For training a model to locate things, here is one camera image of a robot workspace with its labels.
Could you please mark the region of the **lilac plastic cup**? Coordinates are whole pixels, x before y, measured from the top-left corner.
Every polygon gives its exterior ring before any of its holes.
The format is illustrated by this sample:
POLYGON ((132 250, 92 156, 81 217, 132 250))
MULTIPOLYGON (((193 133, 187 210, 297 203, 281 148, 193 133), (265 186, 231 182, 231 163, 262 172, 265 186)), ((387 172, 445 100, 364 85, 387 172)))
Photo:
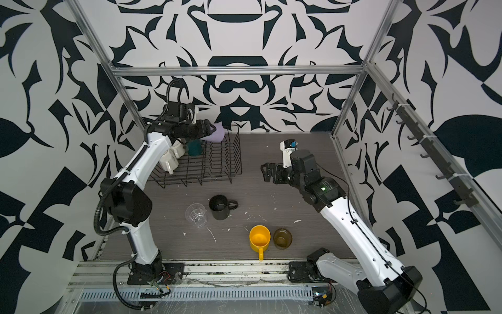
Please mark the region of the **lilac plastic cup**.
POLYGON ((209 143, 220 143, 223 141, 226 134, 226 129, 223 127, 221 122, 215 123, 214 127, 215 131, 210 136, 201 138, 201 141, 206 141, 209 143))

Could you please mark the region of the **green mug white inside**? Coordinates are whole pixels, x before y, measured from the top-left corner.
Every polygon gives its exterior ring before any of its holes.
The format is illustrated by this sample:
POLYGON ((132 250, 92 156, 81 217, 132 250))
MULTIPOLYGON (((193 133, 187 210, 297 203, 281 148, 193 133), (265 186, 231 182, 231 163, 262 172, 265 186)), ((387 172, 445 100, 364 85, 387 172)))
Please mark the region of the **green mug white inside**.
POLYGON ((186 144, 186 151, 189 156, 201 156, 203 154, 203 145, 200 140, 193 140, 186 144))

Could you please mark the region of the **black wire dish rack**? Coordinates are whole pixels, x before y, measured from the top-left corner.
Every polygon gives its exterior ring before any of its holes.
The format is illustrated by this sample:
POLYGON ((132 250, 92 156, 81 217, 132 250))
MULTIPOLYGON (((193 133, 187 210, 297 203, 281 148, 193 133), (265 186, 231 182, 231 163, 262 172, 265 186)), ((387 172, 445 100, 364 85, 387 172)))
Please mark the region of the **black wire dish rack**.
POLYGON ((219 143, 203 141, 202 154, 185 155, 179 160, 179 167, 169 174, 161 166, 156 166, 148 179, 162 188, 168 185, 200 184, 206 182, 229 181, 243 173, 241 139, 236 125, 226 130, 219 143))

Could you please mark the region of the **cream white ceramic mug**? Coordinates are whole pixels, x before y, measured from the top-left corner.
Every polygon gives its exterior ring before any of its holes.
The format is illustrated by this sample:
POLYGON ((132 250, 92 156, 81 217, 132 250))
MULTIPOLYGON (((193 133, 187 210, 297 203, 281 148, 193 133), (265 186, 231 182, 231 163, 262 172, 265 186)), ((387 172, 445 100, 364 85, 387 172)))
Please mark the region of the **cream white ceramic mug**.
POLYGON ((159 164, 170 175, 174 174, 175 170, 179 167, 178 159, 170 150, 160 158, 159 164))

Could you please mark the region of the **olive tinted glass cup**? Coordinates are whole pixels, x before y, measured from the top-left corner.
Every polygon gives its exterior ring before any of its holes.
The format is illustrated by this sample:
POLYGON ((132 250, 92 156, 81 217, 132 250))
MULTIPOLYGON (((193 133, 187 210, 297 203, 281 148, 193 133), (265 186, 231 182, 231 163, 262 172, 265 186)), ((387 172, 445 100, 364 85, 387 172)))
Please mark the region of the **olive tinted glass cup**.
POLYGON ((277 249, 285 250, 292 244, 293 237, 289 230, 285 228, 276 229, 273 234, 273 243, 277 249))

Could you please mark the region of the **clear glass cup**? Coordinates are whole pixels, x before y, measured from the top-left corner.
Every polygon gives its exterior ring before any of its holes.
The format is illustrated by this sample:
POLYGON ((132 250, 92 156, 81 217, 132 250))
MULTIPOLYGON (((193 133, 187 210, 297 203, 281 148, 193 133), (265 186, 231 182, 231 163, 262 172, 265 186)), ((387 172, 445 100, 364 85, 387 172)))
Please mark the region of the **clear glass cup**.
POLYGON ((197 228, 202 228, 207 223, 207 210, 203 204, 192 204, 186 209, 185 217, 197 228))

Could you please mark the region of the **white mug red inside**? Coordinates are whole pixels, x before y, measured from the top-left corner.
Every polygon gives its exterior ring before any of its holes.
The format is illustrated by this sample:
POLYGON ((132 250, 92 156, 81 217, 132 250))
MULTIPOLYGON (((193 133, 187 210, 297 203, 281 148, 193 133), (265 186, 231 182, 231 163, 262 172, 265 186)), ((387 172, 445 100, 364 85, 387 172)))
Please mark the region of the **white mug red inside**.
POLYGON ((182 158, 186 154, 185 146, 179 140, 176 140, 174 144, 170 147, 170 151, 175 156, 176 159, 182 158))

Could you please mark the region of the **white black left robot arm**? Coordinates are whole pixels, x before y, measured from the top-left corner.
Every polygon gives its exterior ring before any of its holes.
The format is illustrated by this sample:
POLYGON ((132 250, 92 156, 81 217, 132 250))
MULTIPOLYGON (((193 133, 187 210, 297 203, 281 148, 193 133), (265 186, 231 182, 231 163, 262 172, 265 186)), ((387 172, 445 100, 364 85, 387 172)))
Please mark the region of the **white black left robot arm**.
POLYGON ((121 232, 127 236, 132 255, 117 265, 112 273, 112 287, 117 299, 131 310, 145 311, 148 306, 128 302, 118 289, 120 268, 129 266, 146 282, 157 287, 162 281, 162 254, 155 245, 150 229, 152 200, 144 189, 152 171, 179 139, 200 140, 213 135, 217 128, 209 120, 198 120, 194 104, 180 99, 166 99, 162 112, 149 122, 143 143, 134 157, 114 177, 100 184, 100 199, 94 213, 94 231, 99 236, 121 232))

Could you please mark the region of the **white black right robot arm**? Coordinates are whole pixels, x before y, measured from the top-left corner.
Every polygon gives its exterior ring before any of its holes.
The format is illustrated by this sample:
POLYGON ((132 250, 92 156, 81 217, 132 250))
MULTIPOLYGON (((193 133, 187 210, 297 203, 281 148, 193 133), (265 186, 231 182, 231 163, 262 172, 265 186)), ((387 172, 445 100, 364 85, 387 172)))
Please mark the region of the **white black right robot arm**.
POLYGON ((349 194, 331 177, 322 176, 308 150, 283 149, 281 164, 265 163, 264 181, 288 184, 337 230, 358 260, 358 266, 319 249, 310 255, 319 275, 354 293, 367 313, 401 313, 419 292, 422 275, 404 266, 362 221, 349 194))

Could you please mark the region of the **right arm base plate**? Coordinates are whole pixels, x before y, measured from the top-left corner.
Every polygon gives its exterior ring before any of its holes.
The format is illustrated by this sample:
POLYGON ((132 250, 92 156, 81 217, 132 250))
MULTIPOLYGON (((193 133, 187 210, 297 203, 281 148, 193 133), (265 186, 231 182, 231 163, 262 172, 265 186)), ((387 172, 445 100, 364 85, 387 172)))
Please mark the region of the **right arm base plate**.
POLYGON ((300 261, 288 263, 287 279, 291 283, 340 282, 343 274, 333 263, 323 261, 300 261))

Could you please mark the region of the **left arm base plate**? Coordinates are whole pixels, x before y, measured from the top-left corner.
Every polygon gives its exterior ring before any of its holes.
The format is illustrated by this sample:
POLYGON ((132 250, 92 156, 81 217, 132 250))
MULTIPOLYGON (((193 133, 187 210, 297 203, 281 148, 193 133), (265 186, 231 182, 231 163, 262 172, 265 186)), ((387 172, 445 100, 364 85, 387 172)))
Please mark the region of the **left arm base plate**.
POLYGON ((128 285, 147 285, 152 281, 170 285, 184 277, 184 263, 163 263, 162 265, 132 264, 128 285))

